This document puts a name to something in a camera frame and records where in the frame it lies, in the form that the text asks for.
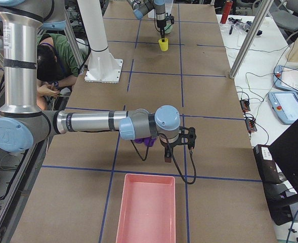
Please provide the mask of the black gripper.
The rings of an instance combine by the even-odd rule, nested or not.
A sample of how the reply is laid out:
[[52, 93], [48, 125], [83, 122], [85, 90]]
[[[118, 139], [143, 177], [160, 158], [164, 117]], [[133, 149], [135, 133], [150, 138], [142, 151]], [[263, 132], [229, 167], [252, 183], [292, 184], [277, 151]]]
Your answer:
[[165, 28], [165, 12], [155, 14], [157, 28], [160, 31], [161, 42], [164, 42], [164, 28]]
[[169, 143], [166, 139], [159, 138], [161, 145], [164, 147], [164, 161], [171, 163], [171, 157], [173, 155], [173, 149], [176, 146], [175, 143]]

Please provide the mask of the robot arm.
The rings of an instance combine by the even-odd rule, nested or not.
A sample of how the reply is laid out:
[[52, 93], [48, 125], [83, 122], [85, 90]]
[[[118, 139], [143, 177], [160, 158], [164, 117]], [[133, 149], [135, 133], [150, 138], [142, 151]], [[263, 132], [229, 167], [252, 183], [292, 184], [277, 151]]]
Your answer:
[[135, 1], [127, 0], [130, 5], [133, 14], [138, 20], [141, 20], [150, 11], [155, 12], [155, 19], [158, 31], [160, 33], [162, 42], [165, 41], [165, 27], [166, 27], [166, 11], [165, 11], [165, 1], [158, 0], [145, 0], [145, 1]]
[[144, 109], [67, 113], [37, 106], [37, 30], [51, 24], [64, 28], [64, 14], [63, 1], [0, 1], [5, 76], [0, 148], [18, 153], [56, 134], [118, 131], [125, 140], [159, 138], [165, 161], [171, 161], [173, 148], [181, 144], [180, 115], [173, 106], [162, 106], [155, 113]]

